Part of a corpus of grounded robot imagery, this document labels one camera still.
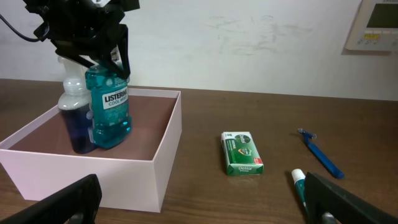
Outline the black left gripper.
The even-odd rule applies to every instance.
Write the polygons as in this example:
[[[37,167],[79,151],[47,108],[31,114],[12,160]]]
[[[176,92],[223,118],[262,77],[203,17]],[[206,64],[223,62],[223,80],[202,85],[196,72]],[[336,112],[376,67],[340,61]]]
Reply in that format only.
[[[128,56],[128,28],[121,21],[125,13],[140,8],[139,0],[24,0],[29,13],[43,23],[34,35],[48,39],[58,56],[83,67],[98,62],[127,80],[131,74]],[[117,48],[122,67],[113,62]]]

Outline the clear foam soap pump bottle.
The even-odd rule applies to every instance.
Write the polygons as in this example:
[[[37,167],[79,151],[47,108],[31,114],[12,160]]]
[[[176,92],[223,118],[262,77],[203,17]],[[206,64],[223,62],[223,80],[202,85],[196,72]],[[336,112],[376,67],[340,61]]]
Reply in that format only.
[[[83,67],[63,57],[58,58],[66,72],[64,93],[58,100],[58,108],[68,130],[73,150],[86,154],[96,149],[93,139],[93,111],[91,93],[86,87]]]

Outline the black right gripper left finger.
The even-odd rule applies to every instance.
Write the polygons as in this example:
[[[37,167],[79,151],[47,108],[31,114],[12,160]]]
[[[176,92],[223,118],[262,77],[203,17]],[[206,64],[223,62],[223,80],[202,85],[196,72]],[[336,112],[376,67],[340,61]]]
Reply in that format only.
[[[90,174],[1,220],[1,224],[94,224],[101,198],[102,191],[97,175]]]

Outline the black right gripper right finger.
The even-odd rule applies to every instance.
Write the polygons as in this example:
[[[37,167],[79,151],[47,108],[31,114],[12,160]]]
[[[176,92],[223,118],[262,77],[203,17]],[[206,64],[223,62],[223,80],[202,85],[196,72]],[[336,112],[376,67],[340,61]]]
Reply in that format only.
[[[325,223],[330,213],[340,223],[397,224],[397,218],[365,202],[325,177],[308,172],[304,198],[309,223]]]

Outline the green soap bar pack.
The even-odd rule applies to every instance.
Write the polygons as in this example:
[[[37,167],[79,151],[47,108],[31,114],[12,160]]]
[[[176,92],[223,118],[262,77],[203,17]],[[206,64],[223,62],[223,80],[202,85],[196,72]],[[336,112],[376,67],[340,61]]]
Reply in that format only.
[[[264,172],[264,164],[250,132],[223,132],[221,145],[227,175],[259,175]]]

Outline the teal mouthwash bottle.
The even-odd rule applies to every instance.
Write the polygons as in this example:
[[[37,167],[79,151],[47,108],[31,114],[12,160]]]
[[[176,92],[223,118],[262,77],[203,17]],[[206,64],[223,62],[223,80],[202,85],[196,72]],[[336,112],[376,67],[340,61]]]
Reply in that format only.
[[[110,149],[123,142],[131,131],[129,79],[119,78],[100,64],[90,67],[85,78],[91,92],[94,142],[103,149]]]

